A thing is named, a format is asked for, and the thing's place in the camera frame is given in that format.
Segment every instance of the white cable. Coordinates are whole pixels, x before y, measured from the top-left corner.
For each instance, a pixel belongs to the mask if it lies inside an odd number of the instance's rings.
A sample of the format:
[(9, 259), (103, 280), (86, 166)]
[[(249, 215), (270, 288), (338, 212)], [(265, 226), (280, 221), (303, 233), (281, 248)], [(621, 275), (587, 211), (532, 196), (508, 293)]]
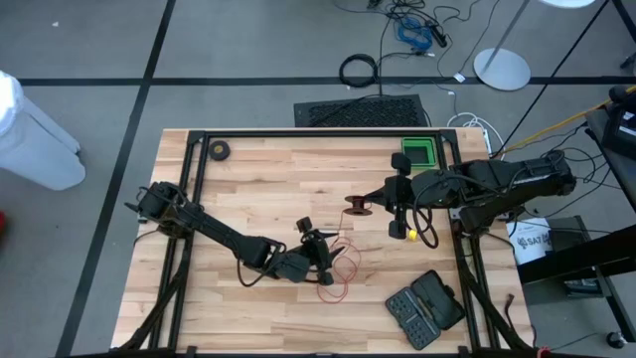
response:
[[(501, 137), (501, 135), (499, 134), (499, 132), (497, 131), (497, 129), (495, 129), (494, 126), (492, 126), (492, 124), (490, 124), (486, 119), (484, 118), (480, 118), (477, 115), (475, 115), (474, 113), (471, 112), (461, 112), (458, 113), (456, 115), (453, 115), (450, 117), (450, 119), (448, 119), (448, 122), (446, 123), (446, 126), (449, 127), (451, 126), (450, 123), (452, 123), (453, 120), (459, 118), (462, 115), (470, 115), (472, 118), (465, 122), (464, 124), (462, 124), (463, 127), (481, 127), (482, 129), (486, 129), (484, 128), (484, 124), (488, 125), (488, 127), (490, 127), (490, 129), (492, 129), (492, 131), (495, 133), (495, 135), (497, 135), (497, 139), (499, 139), (499, 142), (501, 142), (501, 145), (504, 145), (504, 139)], [(506, 154), (501, 156), (501, 160), (504, 160), (504, 157), (506, 156)]]

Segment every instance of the white lamp base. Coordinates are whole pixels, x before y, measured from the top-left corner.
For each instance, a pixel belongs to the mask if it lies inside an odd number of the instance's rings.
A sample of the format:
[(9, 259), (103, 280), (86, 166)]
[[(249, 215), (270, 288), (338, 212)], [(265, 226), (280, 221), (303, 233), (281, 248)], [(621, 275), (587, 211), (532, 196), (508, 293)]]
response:
[(484, 84), (497, 90), (519, 90), (530, 81), (530, 67), (524, 58), (506, 49), (499, 49), (486, 71), (484, 67), (495, 49), (479, 53), (473, 63), (475, 74)]

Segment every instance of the yellow object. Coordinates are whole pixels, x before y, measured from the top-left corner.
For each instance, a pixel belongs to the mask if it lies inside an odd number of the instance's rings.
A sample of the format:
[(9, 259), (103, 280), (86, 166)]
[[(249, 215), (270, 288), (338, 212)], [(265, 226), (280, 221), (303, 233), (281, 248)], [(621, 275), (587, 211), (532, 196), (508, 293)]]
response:
[(408, 235), (406, 237), (408, 238), (408, 240), (410, 242), (416, 242), (417, 241), (417, 231), (409, 230), (408, 231)]
[[(627, 92), (633, 92), (633, 91), (635, 91), (635, 90), (636, 90), (636, 86), (632, 86), (632, 87), (630, 87), (629, 89), (627, 89)], [(611, 102), (611, 100), (610, 100), (610, 99), (608, 99), (608, 100), (606, 100), (605, 102), (603, 102), (603, 103), (601, 103), (601, 104), (599, 104), (599, 105), (596, 105), (596, 106), (594, 106), (594, 107), (592, 107), (592, 108), (590, 108), (590, 109), (588, 109), (588, 110), (586, 110), (586, 111), (583, 111), (583, 112), (581, 112), (581, 113), (577, 113), (577, 114), (575, 114), (575, 115), (571, 116), (570, 118), (568, 118), (568, 119), (564, 120), (564, 121), (563, 121), (563, 122), (561, 122), (561, 123), (557, 123), (557, 124), (555, 124), (555, 125), (553, 125), (553, 126), (551, 126), (551, 127), (548, 127), (548, 128), (546, 128), (546, 129), (540, 130), (540, 131), (539, 131), (539, 132), (537, 132), (536, 134), (533, 134), (533, 135), (529, 136), (528, 138), (526, 138), (526, 139), (524, 139), (524, 140), (520, 141), (519, 143), (516, 143), (516, 144), (513, 144), (513, 145), (509, 146), (508, 148), (506, 148), (506, 150), (502, 151), (502, 152), (501, 152), (501, 154), (507, 153), (507, 152), (509, 152), (509, 151), (511, 151), (511, 150), (513, 150), (513, 149), (515, 149), (515, 148), (517, 148), (517, 147), (520, 147), (520, 146), (522, 146), (522, 145), (524, 145), (524, 144), (526, 144), (526, 143), (528, 143), (528, 142), (531, 142), (531, 141), (533, 141), (533, 140), (535, 140), (535, 139), (539, 138), (540, 136), (542, 136), (542, 135), (544, 135), (544, 134), (548, 133), (549, 131), (553, 131), (553, 130), (559, 129), (559, 128), (563, 127), (564, 125), (566, 125), (566, 124), (568, 124), (568, 123), (571, 123), (571, 122), (573, 122), (573, 121), (575, 121), (575, 120), (577, 120), (577, 119), (579, 119), (579, 118), (583, 117), (583, 116), (584, 116), (584, 115), (586, 115), (588, 112), (591, 112), (591, 111), (593, 111), (593, 110), (597, 110), (597, 109), (599, 109), (599, 108), (603, 107), (604, 105), (606, 105), (606, 104), (608, 104), (608, 103), (610, 103), (610, 102)]]

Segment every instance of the white container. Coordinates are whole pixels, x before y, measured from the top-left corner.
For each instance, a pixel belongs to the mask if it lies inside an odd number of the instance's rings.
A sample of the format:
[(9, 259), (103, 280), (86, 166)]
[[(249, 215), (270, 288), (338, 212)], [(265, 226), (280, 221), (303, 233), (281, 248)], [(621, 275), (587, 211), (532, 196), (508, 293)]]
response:
[(16, 79), (0, 72), (0, 167), (52, 190), (86, 176), (78, 142), (22, 95)]

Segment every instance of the blue cable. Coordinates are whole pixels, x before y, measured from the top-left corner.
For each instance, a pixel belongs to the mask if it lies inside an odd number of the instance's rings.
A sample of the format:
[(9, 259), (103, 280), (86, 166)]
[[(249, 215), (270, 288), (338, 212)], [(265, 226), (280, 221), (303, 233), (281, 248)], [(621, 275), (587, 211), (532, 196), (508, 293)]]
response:
[(411, 45), (418, 51), (425, 52), (432, 46), (432, 34), (430, 28), (422, 26), (417, 19), (404, 17), (401, 21), (394, 21), (396, 39)]

